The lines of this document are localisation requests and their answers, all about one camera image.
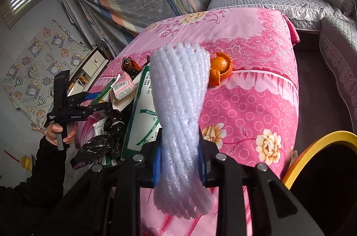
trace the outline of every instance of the pink floral blanket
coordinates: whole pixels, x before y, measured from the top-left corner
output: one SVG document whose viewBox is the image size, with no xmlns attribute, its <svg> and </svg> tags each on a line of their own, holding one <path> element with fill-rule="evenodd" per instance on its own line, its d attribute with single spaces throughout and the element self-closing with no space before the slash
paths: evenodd
<svg viewBox="0 0 357 236">
<path fill-rule="evenodd" d="M 234 62 L 231 76 L 208 89 L 199 119 L 205 140 L 238 163 L 265 162 L 278 176 L 290 160 L 299 112 L 297 66 L 293 44 L 299 37 L 279 11 L 232 8 L 199 12 L 154 23 L 146 28 L 97 80 L 92 92 L 121 73 L 123 57 L 139 65 L 146 55 L 168 43 L 196 42 L 212 55 L 227 53 Z M 247 192 L 248 235 L 251 217 Z M 143 235 L 215 235 L 218 188 L 212 188 L 214 208 L 199 219 L 162 214 L 154 205 L 153 190 L 141 191 Z"/>
</svg>

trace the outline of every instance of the floor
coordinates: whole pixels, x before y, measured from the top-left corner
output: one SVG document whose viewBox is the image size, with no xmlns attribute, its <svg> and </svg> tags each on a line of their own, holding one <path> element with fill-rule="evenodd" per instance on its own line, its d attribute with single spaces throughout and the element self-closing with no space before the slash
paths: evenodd
<svg viewBox="0 0 357 236">
<path fill-rule="evenodd" d="M 298 154 L 333 131 L 352 131 L 349 112 L 338 92 L 336 79 L 318 49 L 318 36 L 300 38 L 302 44 L 294 48 L 300 99 L 295 141 Z M 313 44 L 306 48 L 307 41 Z"/>
</svg>

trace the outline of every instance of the person's hand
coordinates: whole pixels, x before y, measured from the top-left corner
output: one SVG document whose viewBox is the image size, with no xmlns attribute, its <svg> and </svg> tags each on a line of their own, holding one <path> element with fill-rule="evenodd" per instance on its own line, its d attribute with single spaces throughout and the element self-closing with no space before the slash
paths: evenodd
<svg viewBox="0 0 357 236">
<path fill-rule="evenodd" d="M 75 122 L 71 131 L 67 131 L 68 136 L 65 139 L 63 139 L 64 143 L 70 144 L 74 141 L 74 138 L 76 137 L 77 126 L 78 126 L 78 122 Z M 56 133 L 61 133 L 62 131 L 63 131 L 62 126 L 60 126 L 55 122 L 52 122 L 50 126 L 47 128 L 46 139 L 50 143 L 57 145 Z"/>
</svg>

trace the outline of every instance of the gray mattress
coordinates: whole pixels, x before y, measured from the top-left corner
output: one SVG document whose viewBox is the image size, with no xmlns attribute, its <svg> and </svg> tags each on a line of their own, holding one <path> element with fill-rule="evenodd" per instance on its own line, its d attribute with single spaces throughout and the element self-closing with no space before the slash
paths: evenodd
<svg viewBox="0 0 357 236">
<path fill-rule="evenodd" d="M 285 14 L 296 29 L 321 29 L 321 19 L 333 15 L 331 5 L 324 0 L 212 0 L 209 10 L 229 7 L 263 7 Z"/>
<path fill-rule="evenodd" d="M 357 30 L 345 20 L 327 16 L 321 22 L 320 50 L 336 77 L 338 90 L 357 132 Z"/>
</svg>

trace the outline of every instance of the yellow rim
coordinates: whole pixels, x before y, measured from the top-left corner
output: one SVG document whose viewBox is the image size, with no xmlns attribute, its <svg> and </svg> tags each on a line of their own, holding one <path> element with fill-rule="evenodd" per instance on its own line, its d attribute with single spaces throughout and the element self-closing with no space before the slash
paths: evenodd
<svg viewBox="0 0 357 236">
<path fill-rule="evenodd" d="M 335 131 L 323 138 L 315 141 L 310 145 L 292 164 L 288 172 L 283 177 L 283 184 L 290 190 L 297 176 L 300 174 L 304 166 L 317 154 L 320 150 L 323 150 L 332 144 L 344 144 L 352 148 L 357 153 L 357 136 L 349 131 Z"/>
</svg>

